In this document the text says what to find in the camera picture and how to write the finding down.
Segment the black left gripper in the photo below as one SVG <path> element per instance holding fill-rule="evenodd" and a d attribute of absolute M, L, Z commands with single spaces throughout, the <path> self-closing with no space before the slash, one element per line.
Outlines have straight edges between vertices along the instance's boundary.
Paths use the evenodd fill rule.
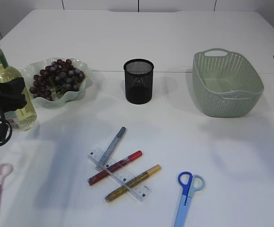
<path fill-rule="evenodd" d="M 3 123 L 6 123 L 4 113 L 22 109 L 27 105 L 26 96 L 23 94 L 24 88 L 25 82 L 22 77 L 0 83 L 0 120 Z"/>

